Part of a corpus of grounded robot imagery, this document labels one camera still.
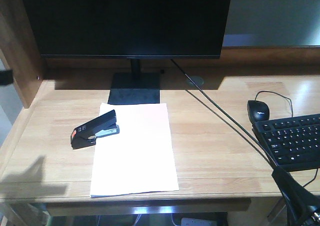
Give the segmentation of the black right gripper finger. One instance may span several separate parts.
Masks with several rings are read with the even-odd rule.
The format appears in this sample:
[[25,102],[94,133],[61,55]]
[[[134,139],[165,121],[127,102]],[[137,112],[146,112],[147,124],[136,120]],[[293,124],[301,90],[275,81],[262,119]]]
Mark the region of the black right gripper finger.
[[310,193],[281,167],[273,169],[277,184],[287,208],[288,225],[319,225],[320,198]]

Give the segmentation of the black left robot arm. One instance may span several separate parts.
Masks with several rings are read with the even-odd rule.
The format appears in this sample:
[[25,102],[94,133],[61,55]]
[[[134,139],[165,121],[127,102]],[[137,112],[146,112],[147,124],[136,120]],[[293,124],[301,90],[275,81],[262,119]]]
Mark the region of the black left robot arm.
[[6,86],[14,82],[12,70],[1,70],[0,71],[0,85]]

